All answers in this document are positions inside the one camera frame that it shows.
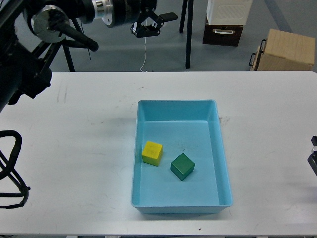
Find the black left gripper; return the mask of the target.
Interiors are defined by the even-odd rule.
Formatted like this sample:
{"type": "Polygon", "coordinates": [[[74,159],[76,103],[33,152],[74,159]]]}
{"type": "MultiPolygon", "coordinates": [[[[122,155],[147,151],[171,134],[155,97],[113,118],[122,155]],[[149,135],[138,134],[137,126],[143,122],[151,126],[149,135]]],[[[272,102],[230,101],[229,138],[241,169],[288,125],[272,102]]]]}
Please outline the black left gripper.
{"type": "Polygon", "coordinates": [[[157,0],[93,0],[95,18],[113,28],[133,23],[130,30],[137,38],[155,37],[166,22],[175,21],[174,12],[157,15],[157,0]]]}

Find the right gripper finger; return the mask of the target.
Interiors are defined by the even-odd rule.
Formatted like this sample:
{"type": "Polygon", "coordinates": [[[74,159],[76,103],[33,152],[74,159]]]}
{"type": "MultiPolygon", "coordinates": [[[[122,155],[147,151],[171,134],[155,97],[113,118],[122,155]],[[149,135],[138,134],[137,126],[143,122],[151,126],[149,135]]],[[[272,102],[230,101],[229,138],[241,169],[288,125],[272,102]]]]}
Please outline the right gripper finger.
{"type": "Polygon", "coordinates": [[[312,142],[313,148],[307,161],[309,165],[311,166],[312,170],[314,171],[314,173],[317,174],[317,136],[316,135],[314,135],[311,138],[311,142],[312,142]]]}

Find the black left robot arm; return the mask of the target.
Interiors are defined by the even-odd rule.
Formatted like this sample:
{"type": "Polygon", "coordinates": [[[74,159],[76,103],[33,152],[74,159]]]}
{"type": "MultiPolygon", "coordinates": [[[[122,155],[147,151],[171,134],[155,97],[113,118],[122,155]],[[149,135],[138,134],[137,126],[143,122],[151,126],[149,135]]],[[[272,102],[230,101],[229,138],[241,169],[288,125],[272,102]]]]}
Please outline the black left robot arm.
{"type": "Polygon", "coordinates": [[[101,19],[109,27],[131,24],[138,38],[158,36],[178,17],[156,14],[155,0],[3,0],[0,3],[0,105],[35,98],[51,84],[50,68],[63,49],[70,71],[70,49],[98,50],[81,24],[101,19]]]}

